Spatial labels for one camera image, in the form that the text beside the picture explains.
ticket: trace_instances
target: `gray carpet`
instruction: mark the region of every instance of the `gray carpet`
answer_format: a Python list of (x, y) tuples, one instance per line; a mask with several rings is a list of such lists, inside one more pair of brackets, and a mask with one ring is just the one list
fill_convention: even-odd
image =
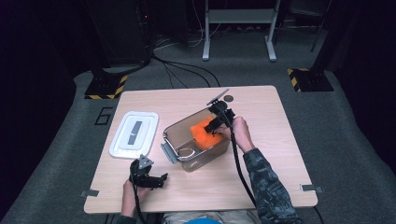
[[(395, 175), (357, 127), (333, 73), (326, 71), (334, 87), (331, 92), (295, 92), (291, 86), (287, 69), (310, 67), (324, 35), (311, 53), (312, 33), (282, 31), (275, 63), (269, 62), (263, 33), (257, 32), (214, 38), (209, 62), (202, 61), (203, 43), (195, 48), (176, 44), (154, 52), (164, 60), (202, 66), (216, 75), (221, 86), (275, 86), (308, 173), (325, 190), (318, 195), (317, 206), (324, 222), (396, 223)], [(207, 87), (196, 75), (173, 71), (189, 88)], [(216, 87), (212, 76), (194, 71)], [(109, 129), (109, 124), (94, 123), (103, 107), (112, 107), (106, 112), (114, 115), (118, 100), (84, 100), (91, 80), (88, 72), (75, 78), (78, 91), (73, 106), (2, 224), (105, 222), (106, 215), (84, 213), (85, 199), (79, 194), (91, 185)], [(171, 80), (174, 88), (184, 88), (174, 77)], [(172, 89), (172, 85), (163, 65), (153, 60), (128, 76), (124, 90)], [(320, 223), (313, 208), (299, 208), (298, 213), (305, 223)]]

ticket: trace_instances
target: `plastic container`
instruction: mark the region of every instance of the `plastic container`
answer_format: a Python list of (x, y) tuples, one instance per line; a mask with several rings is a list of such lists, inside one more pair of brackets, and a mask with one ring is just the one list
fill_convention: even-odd
[(161, 144), (161, 147), (170, 162), (173, 164), (180, 162), (185, 171), (192, 172), (227, 151), (230, 145), (228, 138), (222, 139), (205, 150), (195, 145), (190, 127), (208, 117), (214, 118), (215, 115), (206, 108), (182, 119), (163, 131), (165, 143)]

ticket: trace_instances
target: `metal stand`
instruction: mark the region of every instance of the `metal stand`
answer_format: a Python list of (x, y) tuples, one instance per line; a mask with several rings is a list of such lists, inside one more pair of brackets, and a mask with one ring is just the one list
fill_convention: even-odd
[(272, 39), (274, 35), (279, 4), (280, 0), (276, 0), (276, 5), (274, 8), (209, 10), (209, 2), (208, 0), (205, 0), (205, 45), (202, 59), (204, 61), (209, 60), (210, 23), (271, 23), (269, 35), (265, 37), (265, 45), (267, 46), (270, 61), (275, 62), (276, 55)]

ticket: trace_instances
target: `hand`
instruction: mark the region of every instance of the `hand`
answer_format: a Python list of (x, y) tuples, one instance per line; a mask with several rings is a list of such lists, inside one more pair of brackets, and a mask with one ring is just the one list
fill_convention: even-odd
[[(216, 129), (217, 133), (226, 135), (231, 139), (231, 131), (225, 126), (220, 126)], [(233, 119), (233, 134), (235, 136), (236, 144), (241, 148), (244, 153), (249, 152), (255, 148), (248, 130), (248, 124), (242, 117), (236, 117)]]
[[(143, 201), (149, 191), (151, 191), (151, 189), (137, 188), (137, 196), (139, 197), (140, 202)], [(135, 209), (136, 203), (134, 200), (134, 186), (128, 179), (123, 184), (121, 214), (126, 217), (133, 217)]]

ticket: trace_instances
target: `yellow and black hazard tape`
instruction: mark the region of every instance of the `yellow and black hazard tape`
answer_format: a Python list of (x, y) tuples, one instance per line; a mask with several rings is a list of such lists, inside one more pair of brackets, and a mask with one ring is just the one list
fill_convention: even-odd
[(294, 71), (296, 71), (296, 70), (299, 70), (299, 71), (309, 71), (309, 69), (307, 69), (307, 68), (299, 68), (299, 69), (288, 69), (288, 74), (289, 74), (289, 77), (290, 77), (290, 80), (291, 80), (291, 85), (293, 85), (293, 88), (294, 88), (294, 90), (295, 91), (301, 91), (301, 89), (300, 89), (300, 86), (298, 85), (298, 82), (297, 82), (297, 78), (296, 78), (296, 76), (293, 74), (294, 73)]
[(119, 96), (122, 93), (122, 89), (125, 85), (127, 76), (124, 76), (121, 80), (120, 80), (120, 85), (117, 87), (116, 91), (114, 92), (114, 94), (109, 94), (109, 95), (85, 95), (84, 99), (92, 99), (92, 100), (105, 100), (105, 99), (116, 99), (119, 98)]

